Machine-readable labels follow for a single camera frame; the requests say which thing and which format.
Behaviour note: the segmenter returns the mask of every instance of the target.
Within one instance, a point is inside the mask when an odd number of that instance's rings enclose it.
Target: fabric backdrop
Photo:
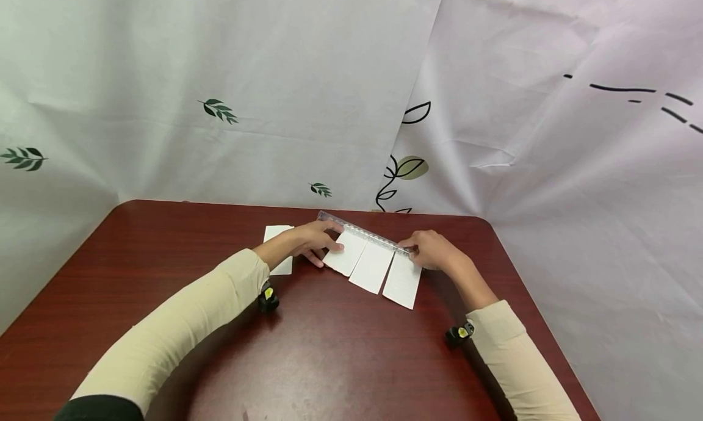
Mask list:
[[[701,417],[700,1],[442,0],[376,194],[490,221],[603,420]]]
[[[439,2],[0,0],[0,331],[134,198],[477,215],[603,420],[699,419],[701,0]]]
[[[127,200],[367,209],[439,2],[0,0],[0,332]]]

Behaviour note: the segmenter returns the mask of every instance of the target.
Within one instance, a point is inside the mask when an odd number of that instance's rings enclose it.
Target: leaf print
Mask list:
[[[378,194],[376,194],[376,206],[380,207],[383,212],[385,212],[386,209],[380,202],[392,198],[398,192],[395,189],[386,190],[395,181],[395,179],[417,179],[417,177],[424,175],[424,173],[430,170],[430,166],[427,165],[425,159],[421,159],[417,156],[404,157],[400,162],[398,162],[396,158],[393,157],[393,154],[391,154],[391,160],[393,161],[393,166],[386,167],[383,172],[383,176],[386,179],[389,179],[389,181],[378,191]],[[412,207],[406,207],[405,209],[399,209],[395,212],[408,214],[411,211]]]
[[[39,168],[41,168],[41,164],[42,164],[42,163],[43,163],[43,160],[36,160],[36,161],[34,162],[34,164],[32,165],[32,167],[27,170],[27,172],[29,172],[29,171],[37,171]]]
[[[321,182],[309,183],[309,185],[310,190],[315,194],[322,195],[324,198],[332,197],[332,191],[324,184],[321,184]]]
[[[22,163],[20,163],[19,165],[15,166],[15,169],[16,169],[16,170],[22,170],[22,168],[27,168],[27,167],[29,167],[30,165],[32,165],[32,161],[31,161],[31,160],[24,160],[24,161],[22,161]]]
[[[384,193],[380,193],[376,195],[377,200],[388,200],[391,198],[393,195],[395,195],[398,191],[397,190],[387,190]]]
[[[234,122],[235,124],[239,124],[239,121],[237,121],[237,117],[230,112],[232,111],[230,107],[217,105],[221,104],[222,101],[219,101],[218,99],[208,99],[205,102],[198,102],[203,104],[203,109],[208,115],[213,117],[219,117],[219,119],[222,121],[224,121],[226,118],[227,122],[230,125],[232,125],[232,122]]]
[[[29,148],[27,148],[27,151],[34,154],[35,156],[43,157],[40,153],[40,150],[38,150],[36,148],[29,147]]]
[[[403,124],[417,124],[430,114],[431,101],[427,101],[419,106],[412,107],[410,110],[406,110],[405,116],[403,116]]]
[[[425,159],[417,156],[408,156],[401,159],[398,165],[397,176],[403,180],[415,180],[430,170]]]
[[[14,149],[8,148],[7,153],[2,154],[0,157],[3,157],[5,159],[9,159],[5,163],[9,163],[11,165],[17,165],[14,168],[14,170],[23,170],[24,168],[29,168],[27,171],[37,171],[39,168],[41,168],[41,164],[43,161],[48,160],[48,158],[43,157],[42,153],[40,150],[36,148],[17,148],[21,154],[21,156],[15,152]],[[33,158],[29,157],[29,154],[32,154],[33,156],[37,156],[38,158]]]

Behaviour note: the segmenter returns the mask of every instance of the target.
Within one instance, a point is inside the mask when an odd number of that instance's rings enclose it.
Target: ruler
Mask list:
[[[397,251],[398,253],[403,253],[407,256],[410,256],[410,251],[407,249],[404,249],[401,246],[398,246],[397,242],[393,242],[391,240],[384,238],[383,236],[376,235],[374,232],[369,232],[365,228],[361,228],[361,227],[356,226],[355,224],[352,224],[348,221],[344,221],[343,219],[341,219],[339,217],[335,217],[333,214],[328,214],[325,211],[320,211],[317,214],[317,219],[319,219],[320,221],[332,220],[333,222],[341,224],[344,227],[345,232],[350,232],[352,235],[360,236],[367,241],[371,241],[371,242],[374,242],[375,244],[378,244],[379,246],[382,246],[387,249]]]

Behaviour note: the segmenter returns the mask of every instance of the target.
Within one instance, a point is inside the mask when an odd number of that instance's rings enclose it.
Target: left hand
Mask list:
[[[326,231],[341,233],[344,231],[344,227],[332,220],[327,220],[303,224],[302,226],[297,226],[287,231],[296,243],[296,247],[292,251],[291,256],[301,254],[318,267],[324,267],[322,259],[325,257],[325,253],[323,249],[327,248],[330,251],[344,250],[344,246],[334,241]]]

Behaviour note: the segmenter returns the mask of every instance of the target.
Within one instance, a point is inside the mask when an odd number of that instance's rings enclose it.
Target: hand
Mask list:
[[[301,254],[318,267],[324,267],[322,259],[325,257],[325,252],[323,249],[327,248],[330,251],[344,250],[344,246],[335,242],[326,231],[341,233],[344,231],[344,227],[332,220],[327,220],[314,221],[287,231],[297,245],[291,252],[291,256]]]
[[[417,265],[429,270],[444,270],[457,259],[468,256],[457,249],[451,242],[435,231],[416,231],[407,240],[398,243],[401,247],[415,247],[410,259]]]

